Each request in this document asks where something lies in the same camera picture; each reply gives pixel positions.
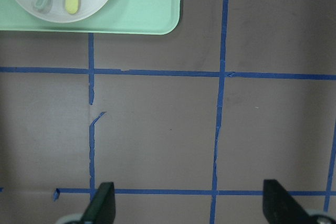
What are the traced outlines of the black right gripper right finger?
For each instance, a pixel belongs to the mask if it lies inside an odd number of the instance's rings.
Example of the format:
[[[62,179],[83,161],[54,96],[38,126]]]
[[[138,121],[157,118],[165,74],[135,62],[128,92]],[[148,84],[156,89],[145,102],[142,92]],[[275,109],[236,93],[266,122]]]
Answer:
[[[275,179],[263,182],[263,214],[271,224],[318,223]]]

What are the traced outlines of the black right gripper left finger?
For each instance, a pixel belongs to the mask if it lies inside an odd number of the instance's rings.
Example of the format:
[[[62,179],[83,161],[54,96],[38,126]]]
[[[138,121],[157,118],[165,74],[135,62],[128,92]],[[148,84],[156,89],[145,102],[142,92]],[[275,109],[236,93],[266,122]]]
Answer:
[[[83,213],[80,223],[114,223],[116,216],[114,183],[101,183],[92,201]]]

